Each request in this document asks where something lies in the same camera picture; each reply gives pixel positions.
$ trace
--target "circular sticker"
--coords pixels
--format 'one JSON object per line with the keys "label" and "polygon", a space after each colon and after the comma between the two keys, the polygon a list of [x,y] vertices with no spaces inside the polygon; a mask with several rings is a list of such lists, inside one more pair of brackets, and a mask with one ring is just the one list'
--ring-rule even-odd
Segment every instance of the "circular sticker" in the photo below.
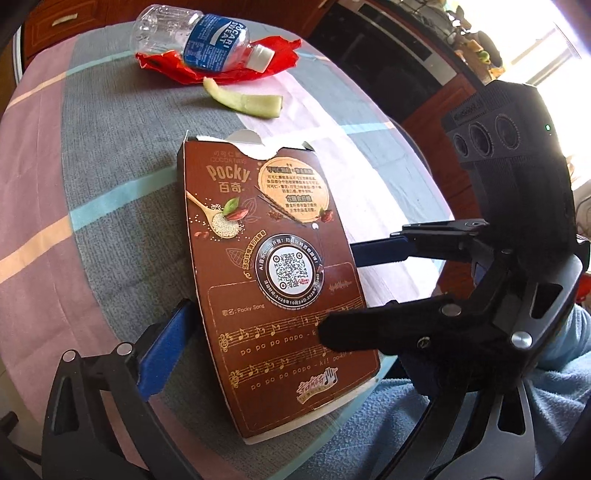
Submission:
{"label": "circular sticker", "polygon": [[291,157],[272,158],[259,171],[261,191],[300,222],[318,220],[328,210],[329,190],[320,174]]}
{"label": "circular sticker", "polygon": [[266,297],[287,310],[307,307],[322,290],[322,259],[299,236],[280,233],[267,238],[256,253],[255,269]]}

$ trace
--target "green leaf illustration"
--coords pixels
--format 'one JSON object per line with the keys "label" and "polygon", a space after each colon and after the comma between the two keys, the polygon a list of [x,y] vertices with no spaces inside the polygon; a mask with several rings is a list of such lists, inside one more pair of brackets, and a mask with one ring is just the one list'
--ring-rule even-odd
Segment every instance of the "green leaf illustration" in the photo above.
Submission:
{"label": "green leaf illustration", "polygon": [[238,208],[238,200],[239,197],[234,197],[233,199],[229,199],[223,207],[222,214],[224,216],[230,215],[234,210]]}

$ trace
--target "seeds in spoon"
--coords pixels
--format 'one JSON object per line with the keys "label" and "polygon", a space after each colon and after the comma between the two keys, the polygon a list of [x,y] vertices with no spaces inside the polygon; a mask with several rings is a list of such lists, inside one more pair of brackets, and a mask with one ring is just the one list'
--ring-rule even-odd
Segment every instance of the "seeds in spoon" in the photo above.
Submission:
{"label": "seeds in spoon", "polygon": [[240,224],[235,220],[226,220],[220,212],[212,218],[212,230],[222,238],[233,238],[240,231]]}

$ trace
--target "cabinet drawer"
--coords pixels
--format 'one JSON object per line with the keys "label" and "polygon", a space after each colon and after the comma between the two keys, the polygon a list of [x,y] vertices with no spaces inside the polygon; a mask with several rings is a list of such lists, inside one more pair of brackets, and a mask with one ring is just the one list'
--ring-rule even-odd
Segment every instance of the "cabinet drawer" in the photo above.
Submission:
{"label": "cabinet drawer", "polygon": [[25,22],[25,58],[78,33],[106,25],[108,0],[43,2]]}

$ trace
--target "metal screw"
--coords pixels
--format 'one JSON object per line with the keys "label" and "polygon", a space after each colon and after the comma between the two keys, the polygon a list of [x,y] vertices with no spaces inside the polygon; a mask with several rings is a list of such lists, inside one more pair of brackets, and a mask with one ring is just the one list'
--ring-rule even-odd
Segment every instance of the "metal screw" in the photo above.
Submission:
{"label": "metal screw", "polygon": [[64,353],[64,355],[61,357],[61,359],[64,362],[71,362],[72,360],[74,360],[76,358],[76,352],[74,350],[68,350],[66,353]]}
{"label": "metal screw", "polygon": [[519,350],[527,350],[533,342],[533,338],[527,332],[515,332],[511,335],[511,343]]}
{"label": "metal screw", "polygon": [[117,347],[117,355],[125,356],[129,355],[131,351],[134,349],[134,346],[131,343],[122,343]]}
{"label": "metal screw", "polygon": [[446,317],[457,317],[462,312],[462,307],[455,303],[447,303],[441,307],[441,313]]}
{"label": "metal screw", "polygon": [[417,347],[421,349],[429,348],[431,346],[431,339],[429,337],[419,338]]}

